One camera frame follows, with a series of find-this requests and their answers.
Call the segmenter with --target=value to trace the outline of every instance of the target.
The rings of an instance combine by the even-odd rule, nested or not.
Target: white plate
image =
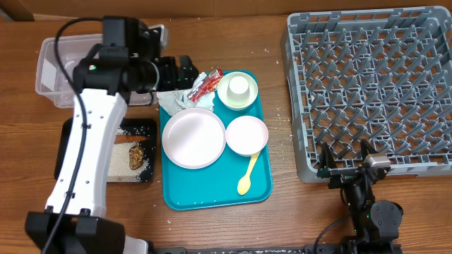
[[[266,146],[268,129],[254,116],[240,116],[227,126],[226,141],[237,154],[252,156]]]
[[[206,109],[185,109],[167,122],[162,146],[177,166],[200,169],[212,164],[223,153],[225,125]]]

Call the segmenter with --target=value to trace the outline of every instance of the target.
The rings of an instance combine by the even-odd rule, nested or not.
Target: wooden table
[[[347,214],[338,190],[301,182],[291,141],[290,98],[281,64],[285,16],[146,20],[171,32],[165,55],[188,54],[201,71],[245,68],[261,89],[274,188],[259,204],[176,212],[162,196],[160,159],[152,183],[109,184],[107,217],[128,235],[157,247],[237,248],[303,246],[332,221]],[[0,25],[0,253],[38,253],[25,235],[27,212],[43,211],[55,181],[53,171],[62,123],[70,109],[58,109],[34,90],[41,43],[63,23]],[[66,35],[100,32],[81,23]],[[158,121],[156,107],[133,107],[128,117]],[[398,243],[406,253],[452,253],[452,178],[385,179],[374,186],[377,199],[405,210]],[[353,234],[351,223],[324,236],[337,242]]]

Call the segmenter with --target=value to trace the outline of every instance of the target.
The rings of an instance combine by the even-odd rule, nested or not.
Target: crumpled napkin
[[[201,73],[195,79],[194,86],[202,82],[206,78],[206,73]],[[158,92],[157,98],[159,105],[170,115],[174,116],[178,112],[184,109],[190,109],[194,107],[207,109],[213,112],[213,99],[215,98],[215,93],[210,92],[207,95],[203,95],[197,103],[192,102],[187,98],[188,93],[191,89],[187,90],[177,90],[170,92]]]

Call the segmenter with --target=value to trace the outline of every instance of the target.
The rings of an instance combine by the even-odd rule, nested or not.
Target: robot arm
[[[135,18],[105,17],[102,44],[96,44],[73,70],[73,89],[85,105],[86,142],[69,205],[62,211],[83,133],[82,109],[74,113],[63,166],[45,212],[29,212],[25,230],[43,249],[54,226],[58,233],[48,253],[148,253],[152,245],[125,235],[124,226],[105,219],[106,185],[116,129],[131,92],[191,88],[198,70],[190,58],[161,57],[167,44],[163,25],[147,28]],[[64,212],[60,224],[57,217]]]

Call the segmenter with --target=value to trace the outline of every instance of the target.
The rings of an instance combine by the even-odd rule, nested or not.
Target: white bowl
[[[267,126],[254,116],[237,117],[227,126],[227,145],[241,156],[252,156],[260,152],[267,141]]]
[[[245,91],[234,92],[230,89],[230,83],[233,78],[242,77],[248,82],[248,89]],[[258,87],[257,82],[250,75],[241,71],[235,71],[224,75],[217,88],[218,97],[221,102],[228,108],[235,111],[243,110],[253,104],[257,98]]]

